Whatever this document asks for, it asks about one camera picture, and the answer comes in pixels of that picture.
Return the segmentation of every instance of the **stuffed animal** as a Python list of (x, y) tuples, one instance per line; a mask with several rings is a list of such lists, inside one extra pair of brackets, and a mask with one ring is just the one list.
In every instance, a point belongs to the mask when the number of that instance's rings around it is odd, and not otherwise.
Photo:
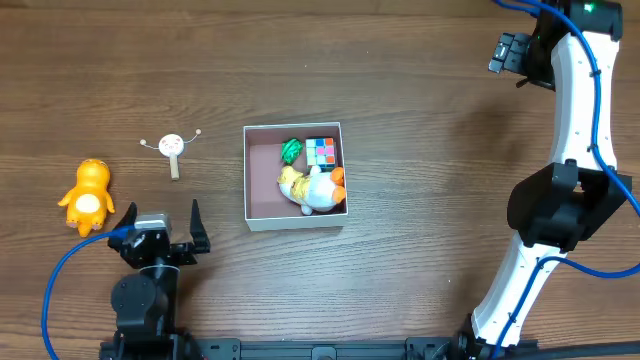
[(344, 169), (322, 172), (319, 166), (311, 167), (308, 176), (291, 166), (282, 168), (278, 177), (280, 191), (289, 200), (300, 204), (302, 213), (311, 215), (313, 210), (327, 212), (340, 204), (347, 196), (344, 188)]

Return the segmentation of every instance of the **green toy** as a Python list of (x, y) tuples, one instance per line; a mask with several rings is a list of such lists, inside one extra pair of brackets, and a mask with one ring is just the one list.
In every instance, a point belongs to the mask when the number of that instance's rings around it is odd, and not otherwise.
[(298, 139), (291, 139), (282, 144), (282, 161), (285, 164), (291, 165), (300, 156), (300, 153), (304, 149), (304, 145)]

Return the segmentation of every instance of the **wooden table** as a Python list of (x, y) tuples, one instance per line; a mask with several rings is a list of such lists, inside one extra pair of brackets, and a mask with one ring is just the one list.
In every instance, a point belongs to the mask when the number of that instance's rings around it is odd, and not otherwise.
[[(640, 176), (640, 24), (625, 24), (612, 127)], [(166, 210), (188, 239), (200, 202), (212, 253), (185, 268), (179, 324), (199, 338), (448, 336), (489, 289), (512, 235), (511, 189), (545, 165), (554, 94), (487, 63), (499, 17), (0, 10), (0, 358), (43, 359), (42, 296), (80, 238), (56, 203), (89, 157), (112, 170), (117, 213)], [(340, 121), (343, 229), (250, 233), (242, 126)], [(202, 129), (171, 182), (139, 145)], [(640, 258), (624, 205), (570, 257), (602, 270)], [(74, 256), (51, 303), (61, 359), (92, 359), (115, 330), (111, 287), (131, 273), (98, 243)], [(524, 337), (542, 346), (638, 340), (638, 279), (559, 267)]]

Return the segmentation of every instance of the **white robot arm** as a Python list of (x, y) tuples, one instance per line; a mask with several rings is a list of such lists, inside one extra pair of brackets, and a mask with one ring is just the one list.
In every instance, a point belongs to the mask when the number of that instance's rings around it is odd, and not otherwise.
[[(611, 75), (619, 49), (619, 42), (610, 35), (585, 32), (598, 65), (602, 69), (602, 110), (598, 131), (599, 147), (607, 164), (617, 167), (610, 131)], [(590, 153), (591, 127), (594, 105), (594, 85), (590, 77), (590, 67), (584, 49), (571, 34), (566, 34), (553, 49), (551, 64), (555, 74), (556, 114), (555, 135), (549, 163), (564, 164), (575, 161), (579, 168), (601, 170)], [(548, 256), (566, 257), (567, 253), (556, 246), (534, 244), (524, 245), (516, 231), (502, 261), (489, 293), (473, 311), (471, 323), (477, 338), (495, 345), (504, 324), (510, 321), (510, 312), (516, 307), (520, 294), (537, 266), (539, 259)], [(527, 300), (517, 319), (510, 327), (502, 346), (517, 345), (520, 341), (522, 324), (535, 302), (547, 278), (557, 263), (545, 265), (544, 271), (536, 277)]]
[[(601, 111), (598, 148), (616, 170), (611, 140), (611, 79), (622, 37), (622, 8), (598, 3), (599, 12), (579, 0), (545, 0), (582, 31), (600, 69)], [(555, 134), (548, 165), (519, 183), (509, 199), (507, 218), (515, 234), (484, 300), (471, 314), (467, 353), (486, 358), (487, 348), (516, 347), (526, 316), (557, 262), (540, 270), (517, 317), (514, 309), (541, 259), (566, 258), (624, 203), (591, 152), (595, 103), (592, 68), (580, 41), (561, 22), (542, 12), (534, 33), (503, 34), (489, 70), (526, 76), (519, 83), (556, 91)], [(631, 178), (619, 175), (628, 188)], [(511, 323), (502, 334), (505, 325)]]

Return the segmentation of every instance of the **black bracket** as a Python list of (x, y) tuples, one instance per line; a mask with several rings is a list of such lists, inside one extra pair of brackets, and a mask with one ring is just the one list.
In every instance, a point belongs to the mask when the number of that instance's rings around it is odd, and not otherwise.
[[(631, 190), (630, 176), (618, 178)], [(551, 163), (516, 185), (507, 221), (525, 246), (544, 244), (568, 252), (589, 239), (625, 201), (602, 171), (579, 168), (574, 161)]]

